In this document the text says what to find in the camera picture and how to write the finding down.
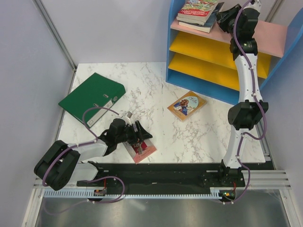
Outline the blue Nineteen Eighty-Four book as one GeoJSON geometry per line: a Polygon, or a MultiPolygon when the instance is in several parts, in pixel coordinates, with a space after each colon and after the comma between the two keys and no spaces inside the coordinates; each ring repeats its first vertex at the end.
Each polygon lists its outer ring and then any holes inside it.
{"type": "Polygon", "coordinates": [[[219,2],[218,3],[215,10],[212,12],[212,14],[210,15],[210,17],[208,18],[208,20],[206,21],[206,23],[204,25],[194,24],[194,23],[189,23],[189,22],[184,22],[184,21],[177,20],[178,24],[180,26],[184,26],[184,27],[191,28],[191,29],[194,29],[194,30],[210,33],[213,25],[216,22],[216,14],[218,12],[222,11],[223,5],[224,5],[224,2],[219,2]]]}

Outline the red and pink castle book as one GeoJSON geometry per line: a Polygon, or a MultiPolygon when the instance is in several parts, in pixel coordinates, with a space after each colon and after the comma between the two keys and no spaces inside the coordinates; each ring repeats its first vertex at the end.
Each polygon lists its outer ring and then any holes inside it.
{"type": "Polygon", "coordinates": [[[145,140],[135,145],[130,145],[125,142],[123,145],[136,164],[140,163],[157,150],[150,140],[145,140]]]}

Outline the red Treehouse book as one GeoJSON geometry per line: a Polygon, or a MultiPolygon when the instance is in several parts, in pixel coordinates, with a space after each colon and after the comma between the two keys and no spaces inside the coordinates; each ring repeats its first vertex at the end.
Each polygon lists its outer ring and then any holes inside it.
{"type": "Polygon", "coordinates": [[[177,20],[204,25],[217,5],[217,0],[188,0],[178,12],[177,20]]]}

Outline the orange Hello book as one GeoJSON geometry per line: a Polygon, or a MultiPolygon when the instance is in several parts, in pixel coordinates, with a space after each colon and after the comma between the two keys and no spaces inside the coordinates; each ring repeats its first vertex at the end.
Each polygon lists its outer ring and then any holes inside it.
{"type": "Polygon", "coordinates": [[[168,107],[168,110],[179,120],[184,121],[203,107],[207,101],[193,91],[187,92],[168,107]]]}

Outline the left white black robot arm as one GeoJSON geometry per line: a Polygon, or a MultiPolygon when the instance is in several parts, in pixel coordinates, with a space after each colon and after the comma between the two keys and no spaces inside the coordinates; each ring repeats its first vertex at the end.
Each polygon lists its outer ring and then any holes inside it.
{"type": "Polygon", "coordinates": [[[94,140],[80,144],[55,141],[36,164],[34,173],[44,186],[55,191],[71,181],[88,180],[93,186],[99,186],[104,181],[103,173],[90,163],[77,168],[81,161],[107,156],[116,150],[119,143],[136,145],[151,138],[153,136],[139,121],[128,124],[121,118],[115,118],[109,128],[94,140]]]}

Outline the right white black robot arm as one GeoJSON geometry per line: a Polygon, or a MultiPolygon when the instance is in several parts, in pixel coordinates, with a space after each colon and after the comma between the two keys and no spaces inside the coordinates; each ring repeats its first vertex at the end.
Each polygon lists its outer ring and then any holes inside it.
{"type": "Polygon", "coordinates": [[[258,85],[258,45],[253,38],[260,15],[261,2],[249,0],[243,6],[237,4],[229,10],[217,13],[219,28],[231,36],[230,52],[236,65],[240,91],[236,105],[228,111],[231,136],[227,152],[221,161],[217,181],[228,186],[241,176],[241,162],[247,137],[261,140],[251,130],[260,120],[266,122],[268,103],[263,101],[258,85]]]}

